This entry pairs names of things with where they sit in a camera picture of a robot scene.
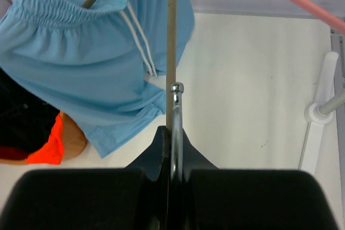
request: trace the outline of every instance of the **white plastic leg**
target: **white plastic leg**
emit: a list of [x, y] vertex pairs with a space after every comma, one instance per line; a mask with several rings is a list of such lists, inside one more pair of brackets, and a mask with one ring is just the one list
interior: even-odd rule
[[320, 105], [331, 98], [334, 72], [338, 60], [338, 53], [329, 52], [325, 56], [323, 66], [316, 87], [313, 104], [305, 110], [305, 118], [308, 121], [308, 128], [303, 144], [299, 169], [314, 175], [319, 159], [319, 151], [325, 124], [333, 118], [333, 113], [324, 116], [319, 112]]

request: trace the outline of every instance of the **white floor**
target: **white floor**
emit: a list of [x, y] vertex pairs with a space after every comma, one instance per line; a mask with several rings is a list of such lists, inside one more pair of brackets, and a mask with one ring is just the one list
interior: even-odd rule
[[[329, 28], [317, 20], [196, 14], [196, 28], [177, 70], [184, 83], [184, 128], [220, 168], [298, 167]], [[164, 86], [164, 78], [152, 79]], [[89, 146], [64, 168], [122, 167], [152, 141], [159, 117], [101, 160]], [[335, 120], [326, 126], [316, 178], [343, 229]], [[0, 209], [16, 180], [47, 165], [0, 165]]]

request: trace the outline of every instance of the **elastic waistband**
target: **elastic waistband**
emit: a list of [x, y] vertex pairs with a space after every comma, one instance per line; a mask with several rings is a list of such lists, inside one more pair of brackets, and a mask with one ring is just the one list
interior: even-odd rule
[[91, 9], [84, 0], [13, 0], [9, 12], [28, 23], [49, 27], [75, 27], [126, 8], [128, 0], [97, 1]]

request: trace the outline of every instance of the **wooden bowl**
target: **wooden bowl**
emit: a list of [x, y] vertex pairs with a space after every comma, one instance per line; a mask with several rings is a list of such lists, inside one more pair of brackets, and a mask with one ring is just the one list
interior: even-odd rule
[[[63, 144], [64, 156], [63, 161], [70, 160], [79, 156], [87, 145], [87, 139], [84, 133], [79, 129], [77, 124], [67, 114], [60, 112], [64, 124]], [[25, 165], [25, 160], [0, 159], [0, 164]]]

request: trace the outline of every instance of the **orange cloth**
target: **orange cloth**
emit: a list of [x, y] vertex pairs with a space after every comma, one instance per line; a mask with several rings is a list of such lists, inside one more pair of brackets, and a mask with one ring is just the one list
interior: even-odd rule
[[41, 149], [30, 154], [25, 161], [28, 164], [61, 164], [64, 155], [63, 132], [63, 119], [59, 114], [56, 117], [48, 142]]

